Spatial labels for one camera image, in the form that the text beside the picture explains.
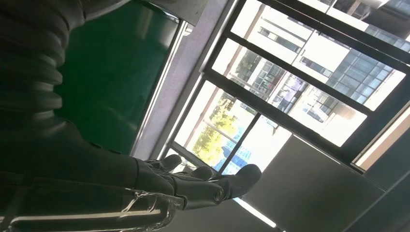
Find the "building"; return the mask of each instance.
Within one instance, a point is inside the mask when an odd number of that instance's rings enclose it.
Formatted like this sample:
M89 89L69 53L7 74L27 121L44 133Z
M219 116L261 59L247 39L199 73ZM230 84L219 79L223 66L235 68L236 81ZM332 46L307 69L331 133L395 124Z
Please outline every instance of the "building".
M357 15L363 8L362 2L351 1L348 5L341 5L321 0L317 4L327 8L333 5L327 10L331 16L410 51L410 43L405 39L364 22L368 14ZM269 7L262 8L253 26L248 41L371 110L375 110L404 78L403 73ZM325 134L336 145L342 145L344 137L348 137L332 135L346 124L342 122L349 121L354 125L353 131L365 119L361 113L252 51L242 49L233 67L229 73L231 80L314 131Z
M398 38L410 35L410 0L344 0L334 8Z

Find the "tree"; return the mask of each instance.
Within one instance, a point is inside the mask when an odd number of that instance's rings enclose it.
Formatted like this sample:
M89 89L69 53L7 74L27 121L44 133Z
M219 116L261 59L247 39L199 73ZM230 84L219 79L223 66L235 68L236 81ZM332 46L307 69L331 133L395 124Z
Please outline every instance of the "tree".
M261 60L261 57L257 54L246 51L238 66L236 67L236 73L242 73L244 76L247 75L248 71L253 72L255 70L254 64L257 64Z
M236 117L227 114L233 102L221 98L217 107L210 116L212 125L227 134L234 134L236 128L233 126ZM222 158L222 135L207 126L195 142L192 151L194 154L210 166L216 165Z

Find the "black window frame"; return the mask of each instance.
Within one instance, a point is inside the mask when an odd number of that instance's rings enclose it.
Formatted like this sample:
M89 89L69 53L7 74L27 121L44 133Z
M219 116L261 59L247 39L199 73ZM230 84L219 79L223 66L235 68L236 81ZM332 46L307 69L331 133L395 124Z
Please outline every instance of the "black window frame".
M382 62L393 69L403 72L406 75L404 79L396 88L394 88L386 99L380 103L377 109L372 111L343 93L340 93L336 89L316 80L310 75L261 49L257 45L250 43L246 39L243 39L242 37L231 32L231 29L242 11L245 2L246 0L239 0L233 10L233 13L229 18L221 37L219 38L208 62L205 65L203 70L203 78L200 80L199 85L193 92L192 98L170 138L170 142L167 144L167 149L164 151L165 154L168 152L168 149L171 148L180 153L180 155L185 157L194 165L206 165L198 157L187 151L181 145L177 144L174 139L179 131L179 128L181 128L184 119L188 115L194 101L196 100L196 97L198 96L203 84L205 81L209 81L232 97L241 100L243 104L251 107L252 110L256 112L254 119L249 124L234 149L231 151L222 168L218 172L215 171L216 175L221 174L224 171L240 148L242 142L245 140L247 134L261 116L264 116L274 123L288 129L290 132L311 143L319 150L332 156L341 163L350 166L353 170L362 173L360 169L353 165L354 159L372 142L374 138L377 137L380 132L383 131L384 127L388 125L390 121L394 119L396 114L399 113L400 110L410 101L410 91L408 91L410 87L410 67L408 66L410 63L410 54L376 37L373 37L364 31L360 31L344 22L332 18L331 16L326 15L325 13L320 12L319 10L302 2L288 0L259 0L259 2L286 14L295 21L300 22L305 27L315 29L320 31L320 33L325 33L340 43L343 43L346 46L349 46L352 49L355 49L358 52L365 54L366 56L369 56L379 62ZM228 39L238 43L241 47L247 48L274 65L280 66L289 73L296 75L313 87L323 91L328 96L338 100L340 103L344 103L354 110L366 114L366 120L340 147L321 137L312 129L307 128L286 113L280 111L278 108L275 108L260 97L244 89L236 82L227 79L225 76L212 69L217 56Z

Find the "green board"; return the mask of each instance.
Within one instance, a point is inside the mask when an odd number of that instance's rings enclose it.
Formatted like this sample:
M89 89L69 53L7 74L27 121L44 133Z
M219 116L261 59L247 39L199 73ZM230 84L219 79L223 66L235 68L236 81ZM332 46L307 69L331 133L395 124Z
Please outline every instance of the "green board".
M56 114L86 141L129 154L177 26L158 8L131 1L74 29Z

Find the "robotic arm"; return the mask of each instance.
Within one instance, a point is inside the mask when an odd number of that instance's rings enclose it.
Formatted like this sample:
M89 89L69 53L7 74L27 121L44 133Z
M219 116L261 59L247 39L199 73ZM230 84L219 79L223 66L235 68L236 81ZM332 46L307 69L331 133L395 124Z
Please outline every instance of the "robotic arm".
M0 0L0 232L151 231L260 178L255 165L215 178L204 167L170 174L179 157L113 154L54 115L70 31L125 2Z

